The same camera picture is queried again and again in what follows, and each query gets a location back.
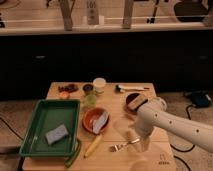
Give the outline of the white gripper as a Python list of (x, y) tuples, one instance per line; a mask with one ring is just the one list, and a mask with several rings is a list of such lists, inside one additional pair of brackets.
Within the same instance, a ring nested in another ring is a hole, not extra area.
[[(154, 130), (154, 126), (150, 123), (146, 122), (144, 119), (137, 118), (134, 123), (135, 132), (142, 137), (141, 139), (141, 150), (143, 152), (149, 149), (150, 138), (149, 136), (152, 134)], [(126, 138), (128, 141), (133, 141), (137, 139), (137, 135), (133, 130), (128, 130), (126, 132)], [(139, 152), (140, 145), (138, 143), (133, 144), (134, 149)]]

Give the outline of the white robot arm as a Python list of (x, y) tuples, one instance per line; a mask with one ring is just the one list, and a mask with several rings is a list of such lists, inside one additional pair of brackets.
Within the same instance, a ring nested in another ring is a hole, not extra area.
[(159, 127), (213, 153), (213, 126), (168, 113), (167, 104), (161, 97), (148, 100), (137, 96), (127, 99), (126, 106), (137, 113), (134, 129), (143, 139)]

